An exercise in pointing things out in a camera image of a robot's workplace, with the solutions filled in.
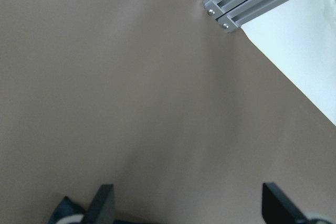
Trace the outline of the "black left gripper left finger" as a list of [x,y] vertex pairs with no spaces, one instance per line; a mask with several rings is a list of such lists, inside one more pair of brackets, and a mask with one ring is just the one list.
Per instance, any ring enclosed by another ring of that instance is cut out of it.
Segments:
[[113,224],[115,216],[114,186],[105,184],[99,187],[81,223]]

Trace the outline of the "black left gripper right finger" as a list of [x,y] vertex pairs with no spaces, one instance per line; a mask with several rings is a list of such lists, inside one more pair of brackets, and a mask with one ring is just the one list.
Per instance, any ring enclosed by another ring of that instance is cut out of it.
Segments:
[[275,183],[262,185],[262,218],[265,223],[309,223],[308,218]]

